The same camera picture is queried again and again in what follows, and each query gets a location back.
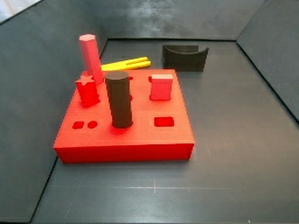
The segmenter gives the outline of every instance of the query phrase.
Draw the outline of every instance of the square hole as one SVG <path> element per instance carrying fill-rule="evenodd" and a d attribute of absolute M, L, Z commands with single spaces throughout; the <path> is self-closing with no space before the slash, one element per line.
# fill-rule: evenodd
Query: square hole
<path fill-rule="evenodd" d="M 84 126 L 84 122 L 75 122 L 75 123 L 72 124 L 72 128 L 74 128 L 75 130 L 80 130 L 80 129 L 83 128 L 83 126 Z"/>
<path fill-rule="evenodd" d="M 154 119 L 155 127 L 172 127 L 174 126 L 174 118 L 171 116 L 162 116 Z"/>

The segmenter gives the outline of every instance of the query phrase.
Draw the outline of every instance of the star-shaped block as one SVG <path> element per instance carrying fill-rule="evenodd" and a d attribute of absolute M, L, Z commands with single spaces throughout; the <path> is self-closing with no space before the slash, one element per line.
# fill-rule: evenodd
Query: star-shaped block
<path fill-rule="evenodd" d="M 83 72 L 80 79 L 76 80 L 82 106 L 91 107 L 99 103 L 99 93 L 94 76 L 87 76 Z"/>

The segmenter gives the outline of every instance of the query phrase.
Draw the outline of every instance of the red square block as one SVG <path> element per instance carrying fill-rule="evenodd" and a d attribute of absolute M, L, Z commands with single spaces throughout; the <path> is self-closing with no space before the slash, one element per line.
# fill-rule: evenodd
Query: red square block
<path fill-rule="evenodd" d="M 98 85 L 100 102 L 84 108 L 78 90 L 70 102 L 54 144 L 63 163 L 187 160 L 194 136 L 184 107 L 180 84 L 174 70 L 130 70 L 134 124 L 112 126 L 106 83 Z M 150 77 L 172 75 L 172 99 L 151 101 Z"/>

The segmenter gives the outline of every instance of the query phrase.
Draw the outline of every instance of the gray floor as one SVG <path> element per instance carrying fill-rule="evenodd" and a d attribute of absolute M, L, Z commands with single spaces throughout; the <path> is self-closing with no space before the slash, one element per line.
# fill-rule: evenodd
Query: gray floor
<path fill-rule="evenodd" d="M 162 45 L 210 47 L 203 73 L 179 73 L 196 145 L 190 162 L 59 160 L 34 222 L 299 222 L 299 131 L 234 42 L 111 40 L 103 63 Z"/>

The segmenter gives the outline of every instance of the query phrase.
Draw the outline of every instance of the red star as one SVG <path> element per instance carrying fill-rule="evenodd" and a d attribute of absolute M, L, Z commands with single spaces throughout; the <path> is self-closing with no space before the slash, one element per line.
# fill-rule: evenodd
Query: red star
<path fill-rule="evenodd" d="M 95 82 L 95 81 L 92 80 L 92 78 L 94 78 L 92 75 L 90 75 L 90 76 L 84 76 L 84 75 L 82 75 L 82 76 L 80 76 L 80 79 L 76 80 L 76 82 L 80 82 L 80 83 L 82 83 L 82 86 L 86 86 L 90 82 Z"/>

